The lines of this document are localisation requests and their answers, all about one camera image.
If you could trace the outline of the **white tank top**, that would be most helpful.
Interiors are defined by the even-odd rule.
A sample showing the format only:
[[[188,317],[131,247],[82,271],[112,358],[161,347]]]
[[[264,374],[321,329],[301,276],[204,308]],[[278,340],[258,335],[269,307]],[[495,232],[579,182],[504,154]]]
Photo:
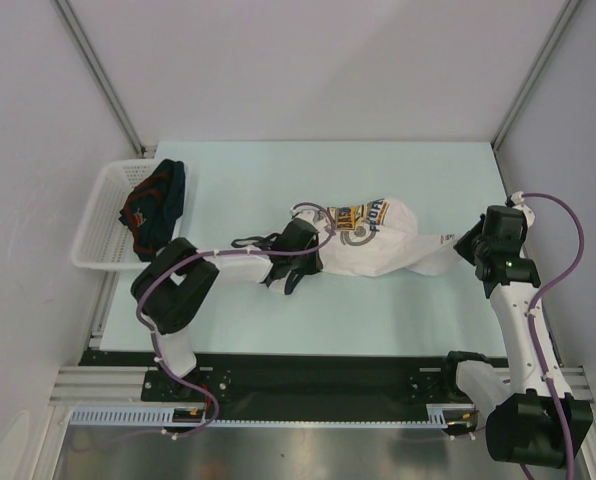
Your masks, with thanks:
[[[323,242],[317,253],[319,273],[379,277],[401,269],[425,276],[443,274],[457,265],[454,234],[421,234],[415,213],[400,199],[387,197],[346,207],[313,207],[303,202],[292,208],[314,208],[326,216],[318,231]]]

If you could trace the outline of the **navy tank top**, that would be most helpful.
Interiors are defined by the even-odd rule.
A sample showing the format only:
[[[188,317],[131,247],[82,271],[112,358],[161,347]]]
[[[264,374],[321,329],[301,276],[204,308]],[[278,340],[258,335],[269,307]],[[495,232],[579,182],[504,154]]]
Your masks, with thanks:
[[[184,213],[185,188],[185,164],[165,159],[126,198],[118,220],[130,231],[141,262],[153,261],[173,239]]]

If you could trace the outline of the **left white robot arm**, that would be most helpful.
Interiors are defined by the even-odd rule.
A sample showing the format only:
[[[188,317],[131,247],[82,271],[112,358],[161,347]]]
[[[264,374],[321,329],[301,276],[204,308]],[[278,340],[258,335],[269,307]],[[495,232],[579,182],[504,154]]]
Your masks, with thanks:
[[[199,387],[190,324],[212,287],[249,282],[290,295],[306,276],[322,270],[318,230],[291,220],[280,233],[236,240],[230,250],[202,256],[185,238],[164,247],[130,287],[137,318],[152,338],[156,361],[167,372],[164,387],[175,398],[192,397]]]

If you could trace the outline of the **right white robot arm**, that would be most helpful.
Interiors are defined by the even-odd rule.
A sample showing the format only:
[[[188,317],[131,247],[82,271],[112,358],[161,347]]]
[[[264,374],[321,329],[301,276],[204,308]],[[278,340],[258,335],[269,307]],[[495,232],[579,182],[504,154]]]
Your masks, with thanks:
[[[493,460],[565,469],[572,477],[593,414],[562,373],[544,320],[547,288],[534,261],[522,255],[532,215],[524,205],[492,205],[455,246],[474,266],[496,314],[509,379],[498,377],[482,354],[451,352],[439,388],[451,401],[474,402]]]

